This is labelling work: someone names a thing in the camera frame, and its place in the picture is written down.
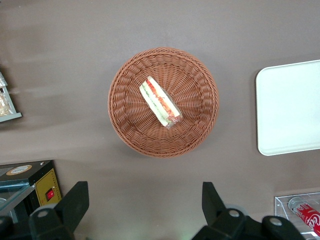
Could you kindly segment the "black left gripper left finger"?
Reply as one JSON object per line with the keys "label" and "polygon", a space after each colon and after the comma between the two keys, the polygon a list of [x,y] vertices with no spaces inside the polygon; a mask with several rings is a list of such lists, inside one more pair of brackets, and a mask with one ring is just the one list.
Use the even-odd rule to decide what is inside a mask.
{"label": "black left gripper left finger", "polygon": [[77,182],[56,205],[39,207],[29,217],[33,240],[74,240],[74,232],[89,208],[87,181]]}

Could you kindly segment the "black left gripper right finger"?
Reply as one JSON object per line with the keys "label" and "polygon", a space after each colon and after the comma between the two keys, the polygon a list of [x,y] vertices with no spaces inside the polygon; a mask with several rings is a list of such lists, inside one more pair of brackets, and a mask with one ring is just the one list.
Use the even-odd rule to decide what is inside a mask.
{"label": "black left gripper right finger", "polygon": [[202,211],[206,220],[194,240],[260,240],[261,224],[238,209],[227,208],[212,182],[202,183]]}

